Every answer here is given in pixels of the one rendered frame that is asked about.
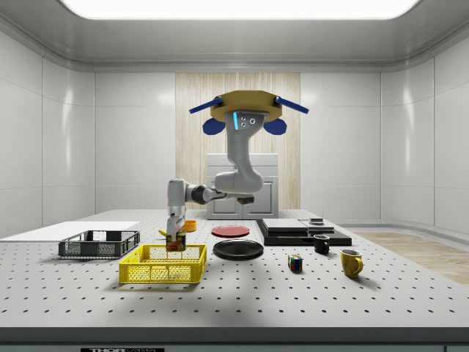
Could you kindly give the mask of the red plate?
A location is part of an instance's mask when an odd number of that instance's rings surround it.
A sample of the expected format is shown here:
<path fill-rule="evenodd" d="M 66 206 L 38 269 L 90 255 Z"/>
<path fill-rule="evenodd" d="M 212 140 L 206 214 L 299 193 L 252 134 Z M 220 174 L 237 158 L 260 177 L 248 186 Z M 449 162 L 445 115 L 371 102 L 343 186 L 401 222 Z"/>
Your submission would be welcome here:
<path fill-rule="evenodd" d="M 221 225 L 212 228 L 212 234 L 221 238 L 239 238 L 249 233 L 249 228 L 240 225 Z"/>

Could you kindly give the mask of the yellow basket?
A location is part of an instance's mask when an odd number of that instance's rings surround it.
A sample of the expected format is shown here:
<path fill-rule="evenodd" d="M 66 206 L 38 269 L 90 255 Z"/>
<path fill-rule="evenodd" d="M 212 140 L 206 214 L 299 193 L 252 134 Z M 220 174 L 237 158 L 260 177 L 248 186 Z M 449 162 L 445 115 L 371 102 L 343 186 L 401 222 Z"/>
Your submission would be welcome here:
<path fill-rule="evenodd" d="M 168 252 L 163 244 L 142 244 L 119 261 L 120 283 L 198 283 L 207 262 L 205 244 Z"/>

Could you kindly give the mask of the white cabinet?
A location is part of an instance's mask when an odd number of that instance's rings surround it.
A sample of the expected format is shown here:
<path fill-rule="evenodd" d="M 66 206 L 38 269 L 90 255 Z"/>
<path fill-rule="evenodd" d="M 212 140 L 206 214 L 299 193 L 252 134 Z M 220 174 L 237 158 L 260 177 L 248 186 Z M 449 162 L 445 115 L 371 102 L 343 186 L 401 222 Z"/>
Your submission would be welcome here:
<path fill-rule="evenodd" d="M 253 168 L 263 177 L 263 187 L 254 202 L 241 205 L 236 199 L 207 204 L 208 219 L 267 219 L 278 217 L 278 154 L 251 153 Z"/>

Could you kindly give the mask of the black plate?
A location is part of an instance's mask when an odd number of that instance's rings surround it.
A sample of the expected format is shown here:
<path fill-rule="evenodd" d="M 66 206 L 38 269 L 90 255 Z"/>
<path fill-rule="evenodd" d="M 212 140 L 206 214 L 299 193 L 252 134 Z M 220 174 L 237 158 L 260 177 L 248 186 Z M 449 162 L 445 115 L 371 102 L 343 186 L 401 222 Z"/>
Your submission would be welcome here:
<path fill-rule="evenodd" d="M 225 260 L 252 260 L 263 254 L 264 247 L 256 241 L 230 239 L 213 247 L 213 254 Z"/>

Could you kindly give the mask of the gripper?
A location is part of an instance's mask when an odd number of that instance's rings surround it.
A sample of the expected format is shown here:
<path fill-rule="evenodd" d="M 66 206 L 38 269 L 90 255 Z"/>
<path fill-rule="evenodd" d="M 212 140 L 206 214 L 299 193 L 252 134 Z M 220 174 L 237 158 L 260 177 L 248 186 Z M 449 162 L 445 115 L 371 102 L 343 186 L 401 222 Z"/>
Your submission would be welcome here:
<path fill-rule="evenodd" d="M 184 223 L 185 223 L 184 214 L 172 213 L 167 221 L 166 234 L 167 235 L 177 234 L 182 229 Z"/>

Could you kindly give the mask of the black stove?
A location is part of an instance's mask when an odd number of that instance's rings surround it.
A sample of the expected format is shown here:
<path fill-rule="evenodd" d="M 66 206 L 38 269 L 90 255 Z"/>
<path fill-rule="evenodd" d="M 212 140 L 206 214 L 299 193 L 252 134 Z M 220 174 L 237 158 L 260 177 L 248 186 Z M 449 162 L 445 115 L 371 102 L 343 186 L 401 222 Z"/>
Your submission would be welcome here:
<path fill-rule="evenodd" d="M 327 235 L 331 246 L 351 246 L 352 238 L 323 218 L 259 219 L 266 246 L 312 246 L 314 235 Z"/>

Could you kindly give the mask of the white board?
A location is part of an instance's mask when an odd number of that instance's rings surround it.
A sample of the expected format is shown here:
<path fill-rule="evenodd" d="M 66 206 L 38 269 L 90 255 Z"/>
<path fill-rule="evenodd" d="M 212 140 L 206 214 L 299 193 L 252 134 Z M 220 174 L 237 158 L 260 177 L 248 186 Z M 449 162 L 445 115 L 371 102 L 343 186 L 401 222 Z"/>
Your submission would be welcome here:
<path fill-rule="evenodd" d="M 61 241 L 87 230 L 126 230 L 138 223 L 138 221 L 66 221 L 0 238 L 0 241 Z"/>

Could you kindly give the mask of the flat-sided can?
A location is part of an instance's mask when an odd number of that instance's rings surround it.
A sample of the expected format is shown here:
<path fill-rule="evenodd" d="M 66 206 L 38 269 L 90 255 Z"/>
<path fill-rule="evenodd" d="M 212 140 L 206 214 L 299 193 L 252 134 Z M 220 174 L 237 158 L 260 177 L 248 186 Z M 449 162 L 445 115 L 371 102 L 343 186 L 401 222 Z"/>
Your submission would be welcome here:
<path fill-rule="evenodd" d="M 183 252 L 186 249 L 186 232 L 177 232 L 173 240 L 172 235 L 166 234 L 166 250 L 168 252 Z"/>

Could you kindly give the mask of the dark grey basket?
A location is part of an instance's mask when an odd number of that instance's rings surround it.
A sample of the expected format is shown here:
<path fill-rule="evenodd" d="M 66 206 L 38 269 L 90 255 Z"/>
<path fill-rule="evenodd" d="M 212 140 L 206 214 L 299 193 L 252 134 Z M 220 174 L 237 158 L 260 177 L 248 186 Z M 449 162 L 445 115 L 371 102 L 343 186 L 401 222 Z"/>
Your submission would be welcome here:
<path fill-rule="evenodd" d="M 120 258 L 138 246 L 140 232 L 87 230 L 59 242 L 59 256 L 76 259 Z"/>

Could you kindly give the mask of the yellow mug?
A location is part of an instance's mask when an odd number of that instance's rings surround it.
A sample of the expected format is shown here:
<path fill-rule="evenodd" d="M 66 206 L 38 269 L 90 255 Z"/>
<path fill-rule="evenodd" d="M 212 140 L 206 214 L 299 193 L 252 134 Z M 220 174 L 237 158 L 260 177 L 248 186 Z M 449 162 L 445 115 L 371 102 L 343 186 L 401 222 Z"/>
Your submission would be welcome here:
<path fill-rule="evenodd" d="M 358 277 L 363 270 L 362 254 L 352 249 L 342 249 L 340 252 L 343 272 L 350 278 Z"/>

